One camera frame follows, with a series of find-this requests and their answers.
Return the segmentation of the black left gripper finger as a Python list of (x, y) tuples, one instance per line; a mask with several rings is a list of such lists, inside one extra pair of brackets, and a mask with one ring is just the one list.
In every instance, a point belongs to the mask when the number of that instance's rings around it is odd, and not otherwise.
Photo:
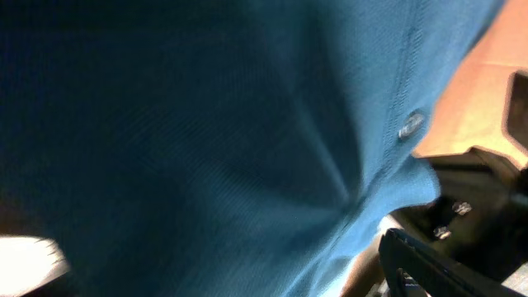
[(382, 236), (379, 259), (392, 296), (522, 297), (401, 229), (388, 229)]

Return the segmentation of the teal blue t-shirt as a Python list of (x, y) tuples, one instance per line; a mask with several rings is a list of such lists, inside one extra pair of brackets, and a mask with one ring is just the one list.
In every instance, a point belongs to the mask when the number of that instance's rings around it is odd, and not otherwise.
[(84, 296), (320, 296), (500, 1), (4, 1), (1, 198)]

